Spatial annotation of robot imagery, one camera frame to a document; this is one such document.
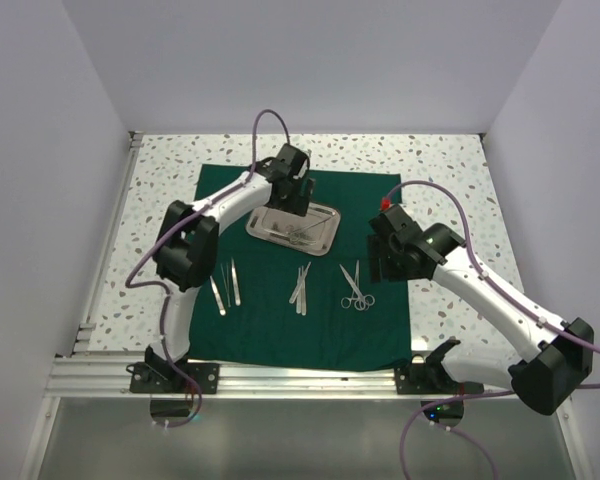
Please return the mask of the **steel instrument tray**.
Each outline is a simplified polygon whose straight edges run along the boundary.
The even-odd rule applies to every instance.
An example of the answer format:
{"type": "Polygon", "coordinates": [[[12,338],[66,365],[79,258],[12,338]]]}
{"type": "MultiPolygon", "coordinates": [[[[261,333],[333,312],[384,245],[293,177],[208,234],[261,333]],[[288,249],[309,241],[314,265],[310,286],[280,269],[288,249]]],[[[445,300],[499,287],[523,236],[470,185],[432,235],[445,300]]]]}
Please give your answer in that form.
{"type": "Polygon", "coordinates": [[[340,221],[341,214],[337,209],[314,202],[309,203],[305,216],[259,207],[252,211],[247,220],[246,232],[254,238],[320,257],[331,249],[340,221]],[[311,239],[308,242],[292,244],[284,238],[290,230],[311,224],[328,215],[332,216],[330,220],[309,231],[311,239]]]}

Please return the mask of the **steel surgical scissors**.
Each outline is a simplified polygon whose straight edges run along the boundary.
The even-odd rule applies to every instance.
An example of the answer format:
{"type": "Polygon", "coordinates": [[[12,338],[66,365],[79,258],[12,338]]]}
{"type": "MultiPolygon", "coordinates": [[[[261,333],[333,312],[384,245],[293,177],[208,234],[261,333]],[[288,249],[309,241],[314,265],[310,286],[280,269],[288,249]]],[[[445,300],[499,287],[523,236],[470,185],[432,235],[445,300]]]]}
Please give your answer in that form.
{"type": "Polygon", "coordinates": [[[356,289],[356,286],[354,283],[354,278],[348,273],[348,271],[344,268],[343,265],[340,266],[340,270],[343,274],[344,279],[346,280],[347,284],[349,285],[349,287],[351,289],[351,294],[348,297],[343,297],[341,299],[341,307],[344,309],[349,309],[349,308],[356,309],[353,305],[353,294],[354,294],[354,290],[356,289]]]}

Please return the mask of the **steel scalpel handle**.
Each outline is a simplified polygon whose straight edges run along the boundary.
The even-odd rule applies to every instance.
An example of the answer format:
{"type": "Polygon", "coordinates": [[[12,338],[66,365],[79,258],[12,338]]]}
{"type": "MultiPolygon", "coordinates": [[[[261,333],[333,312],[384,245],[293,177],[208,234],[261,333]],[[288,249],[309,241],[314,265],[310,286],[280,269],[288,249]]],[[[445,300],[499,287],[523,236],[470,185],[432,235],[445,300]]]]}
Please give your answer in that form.
{"type": "Polygon", "coordinates": [[[294,290],[293,290],[293,292],[292,292],[292,294],[291,294],[291,296],[289,298],[289,303],[290,304],[293,304],[297,300],[297,298],[299,297],[301,289],[302,289],[302,286],[303,286],[303,284],[305,282],[305,279],[306,279],[306,276],[307,276],[308,269],[310,267],[311,267],[311,263],[308,263],[306,266],[301,266],[300,267],[300,269],[299,269],[299,275],[298,275],[297,282],[296,282],[296,286],[295,286],[295,288],[294,288],[294,290]]]}
{"type": "Polygon", "coordinates": [[[303,266],[300,266],[298,269],[298,276],[297,276],[297,291],[296,291],[296,299],[294,301],[294,305],[295,305],[295,312],[298,315],[301,315],[302,313],[302,274],[303,274],[304,268],[303,266]]]}
{"type": "Polygon", "coordinates": [[[301,268],[301,285],[299,293],[299,311],[302,316],[307,315],[307,288],[306,288],[307,268],[301,268]]]}

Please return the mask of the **steel tweezers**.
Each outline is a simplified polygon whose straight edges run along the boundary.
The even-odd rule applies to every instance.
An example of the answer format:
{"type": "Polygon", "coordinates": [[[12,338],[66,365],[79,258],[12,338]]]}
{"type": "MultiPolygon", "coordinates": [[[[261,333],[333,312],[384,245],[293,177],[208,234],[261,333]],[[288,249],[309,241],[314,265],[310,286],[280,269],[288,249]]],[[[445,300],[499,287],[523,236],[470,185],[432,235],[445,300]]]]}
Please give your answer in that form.
{"type": "Polygon", "coordinates": [[[228,264],[221,265],[221,275],[223,278],[223,284],[224,284],[224,288],[225,288],[227,308],[230,308],[231,307],[231,290],[230,290],[230,282],[229,282],[229,265],[228,264]]]}
{"type": "Polygon", "coordinates": [[[237,273],[237,268],[236,268],[236,263],[235,263],[234,258],[231,258],[230,266],[231,266],[231,278],[232,278],[232,284],[233,284],[235,305],[241,306],[242,300],[241,300],[241,293],[240,293],[240,288],[239,288],[239,278],[238,278],[238,273],[237,273]]]}
{"type": "Polygon", "coordinates": [[[211,290],[213,292],[213,296],[214,296],[214,299],[215,299],[215,302],[216,302],[216,305],[218,308],[218,312],[221,316],[225,316],[227,314],[227,311],[224,306],[224,302],[223,302],[222,296],[220,294],[218,285],[213,277],[209,278],[209,282],[210,282],[211,290]]]}

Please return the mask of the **green surgical cloth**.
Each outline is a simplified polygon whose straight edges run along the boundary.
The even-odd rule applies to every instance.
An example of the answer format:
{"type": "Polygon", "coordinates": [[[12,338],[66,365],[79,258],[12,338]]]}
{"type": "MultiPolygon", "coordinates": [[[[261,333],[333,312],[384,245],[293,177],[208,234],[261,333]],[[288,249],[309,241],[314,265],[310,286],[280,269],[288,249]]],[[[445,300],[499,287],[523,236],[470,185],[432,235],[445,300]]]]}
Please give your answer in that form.
{"type": "Polygon", "coordinates": [[[372,283],[367,236],[382,197],[399,183],[397,174],[314,170],[314,202],[341,214],[329,252],[313,257],[252,237],[242,217],[220,236],[217,264],[234,258],[241,306],[221,316],[209,285],[195,302],[190,326],[191,357],[286,368],[373,371],[394,368],[411,358],[408,287],[403,282],[372,283]],[[360,288],[376,301],[364,311],[341,307],[351,294],[343,265],[354,278],[360,262],[360,288]],[[306,276],[307,315],[289,298],[298,269],[306,276]]]}

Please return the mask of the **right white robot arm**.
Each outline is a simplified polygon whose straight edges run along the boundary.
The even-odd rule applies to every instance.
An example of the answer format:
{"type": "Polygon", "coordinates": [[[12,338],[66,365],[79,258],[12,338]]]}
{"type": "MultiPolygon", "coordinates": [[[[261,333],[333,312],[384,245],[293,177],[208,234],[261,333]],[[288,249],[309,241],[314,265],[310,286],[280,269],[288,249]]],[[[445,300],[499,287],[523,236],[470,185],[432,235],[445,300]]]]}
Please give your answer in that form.
{"type": "Polygon", "coordinates": [[[513,391],[533,411],[551,415],[590,375],[594,339],[583,319],[571,322],[534,304],[512,286],[492,287],[498,275],[470,256],[469,243],[448,226],[422,229],[399,205],[373,217],[367,238],[375,282],[431,280],[457,295],[513,346],[509,357],[447,339],[407,377],[436,393],[465,383],[513,391]]]}

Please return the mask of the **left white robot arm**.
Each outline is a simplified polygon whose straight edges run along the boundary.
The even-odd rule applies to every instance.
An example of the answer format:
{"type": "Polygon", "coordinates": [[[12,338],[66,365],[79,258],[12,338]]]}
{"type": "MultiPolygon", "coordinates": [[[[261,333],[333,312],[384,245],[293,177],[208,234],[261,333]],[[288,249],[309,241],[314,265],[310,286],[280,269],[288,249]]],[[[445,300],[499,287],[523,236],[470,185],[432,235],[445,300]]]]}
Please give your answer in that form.
{"type": "Polygon", "coordinates": [[[278,154],[255,162],[233,182],[192,204],[169,205],[152,254],[156,274],[175,291],[164,300],[158,339],[145,350],[152,379],[165,392],[181,390],[193,306],[215,270],[219,239],[237,220],[266,206],[297,216],[307,213],[314,188],[310,158],[286,143],[278,154]]]}

